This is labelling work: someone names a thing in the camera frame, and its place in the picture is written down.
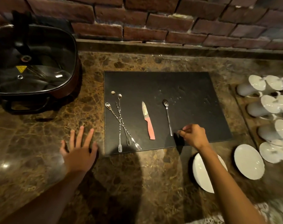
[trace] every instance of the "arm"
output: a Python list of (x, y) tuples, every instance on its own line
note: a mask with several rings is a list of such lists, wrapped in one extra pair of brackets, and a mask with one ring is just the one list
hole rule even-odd
[(84, 127), (81, 126), (75, 144), (75, 131), (71, 130), (69, 152), (65, 150), (65, 141), (62, 141), (60, 153), (64, 158), (67, 169), (65, 178), (9, 215), (0, 224), (54, 224), (58, 222), (66, 204), (71, 200), (76, 188), (96, 158), (98, 147), (95, 142), (92, 145), (91, 153), (89, 153), (89, 144), (94, 129), (90, 130), (83, 147), (81, 147), (83, 132)]
[(221, 164), (216, 152), (210, 147), (205, 129), (197, 124), (191, 124), (185, 126), (178, 133), (199, 151), (210, 177), (225, 223), (266, 224), (263, 217)]

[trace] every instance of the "yellow warning label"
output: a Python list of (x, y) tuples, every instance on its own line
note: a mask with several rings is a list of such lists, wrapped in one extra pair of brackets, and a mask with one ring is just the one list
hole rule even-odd
[(27, 68), (27, 66), (16, 66), (16, 68), (18, 69), (18, 71), (20, 73), (24, 72), (24, 70)]

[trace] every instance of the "hand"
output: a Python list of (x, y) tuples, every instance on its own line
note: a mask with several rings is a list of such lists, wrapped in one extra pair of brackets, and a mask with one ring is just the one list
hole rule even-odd
[(195, 147), (197, 150), (210, 147), (205, 129), (198, 124), (189, 124), (183, 127), (182, 131), (178, 131), (178, 133), (189, 145)]
[(98, 146), (93, 142), (91, 146), (91, 153), (89, 153), (89, 144), (94, 134), (94, 129), (91, 129), (81, 147), (82, 135), (84, 133), (84, 126), (80, 127), (75, 143), (75, 130), (71, 130), (69, 152), (65, 149), (65, 141), (62, 140), (60, 153), (64, 158), (67, 173), (73, 171), (83, 171), (87, 173), (95, 162)]

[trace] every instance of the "pink knife handle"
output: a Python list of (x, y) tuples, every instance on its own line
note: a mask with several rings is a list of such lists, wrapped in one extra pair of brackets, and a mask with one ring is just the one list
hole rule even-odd
[(155, 140), (155, 134), (154, 134), (154, 130), (153, 130), (153, 126), (152, 126), (150, 117), (145, 118), (145, 120), (148, 122), (148, 132), (149, 132), (150, 139)]

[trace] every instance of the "brown marble surface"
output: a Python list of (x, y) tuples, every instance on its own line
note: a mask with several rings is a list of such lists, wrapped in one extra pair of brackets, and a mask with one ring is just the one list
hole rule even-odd
[(278, 75), (283, 61), (81, 52), (80, 93), (56, 111), (13, 116), (0, 107), (0, 219), (64, 176), (61, 139), (80, 125), (95, 128), (99, 159), (80, 184), (59, 223), (185, 223), (219, 212), (214, 194), (188, 177), (196, 153), (185, 147), (104, 156), (103, 71), (209, 71), (233, 140), (213, 143), (229, 173), (253, 203), (283, 197), (283, 162), (265, 162), (260, 180), (243, 177), (233, 148), (254, 146), (229, 84), (250, 74)]

